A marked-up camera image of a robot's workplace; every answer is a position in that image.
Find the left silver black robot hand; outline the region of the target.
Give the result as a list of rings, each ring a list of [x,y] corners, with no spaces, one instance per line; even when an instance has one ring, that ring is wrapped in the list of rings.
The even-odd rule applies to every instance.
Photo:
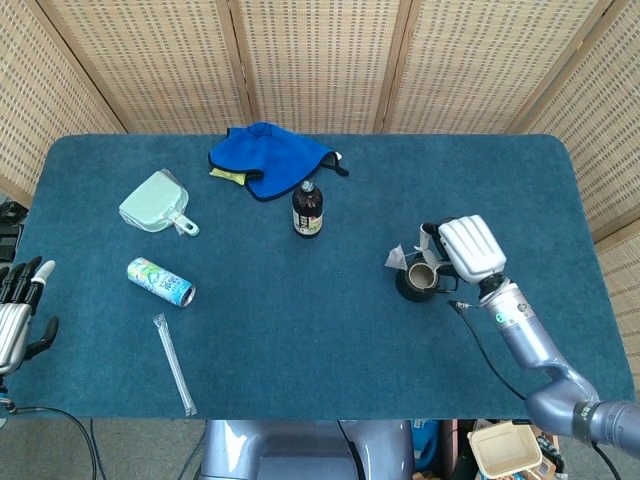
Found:
[[[48,350],[57,337],[59,318],[53,316],[43,335],[28,342],[32,319],[55,267],[54,260],[42,263],[41,256],[13,267],[0,267],[0,378]]]

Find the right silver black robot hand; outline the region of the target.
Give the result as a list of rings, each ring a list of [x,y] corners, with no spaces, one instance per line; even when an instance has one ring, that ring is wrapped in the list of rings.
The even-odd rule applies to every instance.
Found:
[[[430,267],[452,273],[469,284],[479,284],[504,271],[507,258],[480,215],[420,225],[416,248]]]

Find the white tea bag with string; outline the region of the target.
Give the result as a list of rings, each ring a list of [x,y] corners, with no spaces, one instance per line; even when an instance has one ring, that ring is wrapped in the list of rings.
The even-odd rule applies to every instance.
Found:
[[[419,244],[414,250],[406,253],[401,244],[389,251],[384,266],[396,270],[409,270],[409,261],[424,262],[429,267],[435,267],[438,263],[435,253],[430,249],[431,235],[424,234],[420,237]]]

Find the dark tea bottle with label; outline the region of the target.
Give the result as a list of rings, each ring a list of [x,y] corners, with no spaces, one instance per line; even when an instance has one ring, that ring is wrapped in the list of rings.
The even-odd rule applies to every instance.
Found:
[[[293,227],[304,238],[316,237],[323,225],[324,198],[311,180],[302,181],[292,195]]]

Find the black cup with lid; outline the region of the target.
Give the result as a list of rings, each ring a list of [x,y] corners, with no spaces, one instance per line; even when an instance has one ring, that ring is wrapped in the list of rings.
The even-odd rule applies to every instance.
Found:
[[[405,299],[422,303],[436,294],[450,294],[457,291],[460,277],[453,265],[435,256],[430,250],[415,253],[405,270],[395,275],[397,291]]]

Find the black equipment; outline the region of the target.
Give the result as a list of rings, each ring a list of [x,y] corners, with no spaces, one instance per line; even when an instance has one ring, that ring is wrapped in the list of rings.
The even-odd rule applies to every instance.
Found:
[[[0,263],[11,263],[28,210],[13,200],[0,203]]]

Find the green blue drink can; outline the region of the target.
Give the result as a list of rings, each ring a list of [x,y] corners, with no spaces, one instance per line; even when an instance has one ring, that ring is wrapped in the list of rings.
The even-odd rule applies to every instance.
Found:
[[[178,307],[186,307],[196,293],[191,282],[143,257],[131,261],[126,273],[131,282]]]

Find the light green dustpan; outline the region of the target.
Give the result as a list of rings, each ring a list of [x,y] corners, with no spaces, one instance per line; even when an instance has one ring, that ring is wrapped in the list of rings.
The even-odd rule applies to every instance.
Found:
[[[157,233],[174,226],[179,234],[196,236],[198,225],[185,215],[189,194],[164,170],[154,172],[120,204],[123,220],[136,228]]]

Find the blue carpet table mat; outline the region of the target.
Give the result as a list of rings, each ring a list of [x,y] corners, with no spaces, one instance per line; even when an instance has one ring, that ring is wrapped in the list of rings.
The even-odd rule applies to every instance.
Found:
[[[507,275],[565,358],[606,400],[634,385],[571,161],[550,135],[324,135],[349,175],[315,179],[320,234],[298,236],[291,200],[255,200],[208,173],[214,135],[78,135],[50,148],[17,260],[56,267],[32,333],[52,347],[7,379],[21,406],[87,417],[184,413],[153,317],[163,313],[197,414],[211,419],[523,417],[544,383],[495,323],[474,329],[439,295],[404,299],[389,251],[424,222],[478,214]],[[120,204],[164,170],[199,234],[126,223]],[[195,288],[175,306],[127,278],[143,257]]]

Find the beige takeaway box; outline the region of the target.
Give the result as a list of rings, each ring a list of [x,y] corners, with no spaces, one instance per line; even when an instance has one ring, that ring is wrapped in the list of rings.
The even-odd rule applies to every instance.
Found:
[[[499,480],[542,462],[542,451],[529,425],[503,422],[474,430],[467,438],[479,472]]]

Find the blue package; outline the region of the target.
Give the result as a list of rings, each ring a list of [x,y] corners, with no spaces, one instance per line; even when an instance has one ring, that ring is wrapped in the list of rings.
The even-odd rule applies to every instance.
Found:
[[[429,470],[436,460],[439,420],[415,419],[411,421],[413,455],[417,471]]]

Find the blue cloth with black trim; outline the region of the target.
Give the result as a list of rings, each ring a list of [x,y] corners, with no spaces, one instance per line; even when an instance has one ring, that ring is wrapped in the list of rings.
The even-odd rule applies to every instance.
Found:
[[[229,128],[225,139],[208,154],[210,171],[219,168],[245,173],[246,185],[242,187],[261,202],[291,192],[321,167],[348,176],[341,159],[339,152],[268,122]]]

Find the wicker folding screen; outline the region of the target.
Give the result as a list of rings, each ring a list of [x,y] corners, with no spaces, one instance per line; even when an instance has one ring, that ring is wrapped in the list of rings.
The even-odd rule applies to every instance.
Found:
[[[640,393],[640,0],[0,0],[0,201],[73,133],[548,133]]]

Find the yellow packet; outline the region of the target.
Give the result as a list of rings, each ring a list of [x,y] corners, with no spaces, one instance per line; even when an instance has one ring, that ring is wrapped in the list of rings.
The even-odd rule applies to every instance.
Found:
[[[246,185],[247,175],[245,173],[230,172],[219,168],[212,168],[209,175],[216,178],[232,181],[240,186]]]

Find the blue-grey robot torso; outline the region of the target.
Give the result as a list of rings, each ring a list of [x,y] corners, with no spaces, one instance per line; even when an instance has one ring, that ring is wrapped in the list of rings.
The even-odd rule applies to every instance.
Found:
[[[345,457],[354,480],[411,480],[408,420],[208,420],[198,480],[258,480],[266,457]]]

